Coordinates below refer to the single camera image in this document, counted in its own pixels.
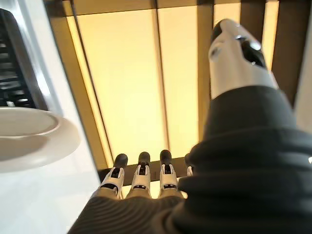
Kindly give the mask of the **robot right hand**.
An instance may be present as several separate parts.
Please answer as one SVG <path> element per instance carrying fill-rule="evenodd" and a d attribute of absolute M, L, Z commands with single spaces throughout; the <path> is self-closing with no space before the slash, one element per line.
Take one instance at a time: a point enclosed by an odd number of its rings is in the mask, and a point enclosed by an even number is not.
<path fill-rule="evenodd" d="M 149 156 L 141 153 L 121 200 L 121 154 L 70 233 L 311 233 L 312 136 L 297 127 L 261 44 L 223 19 L 213 29 L 209 65 L 210 109 L 202 141 L 186 155 L 188 175 L 176 179 L 162 151 L 160 194 L 150 199 Z"/>

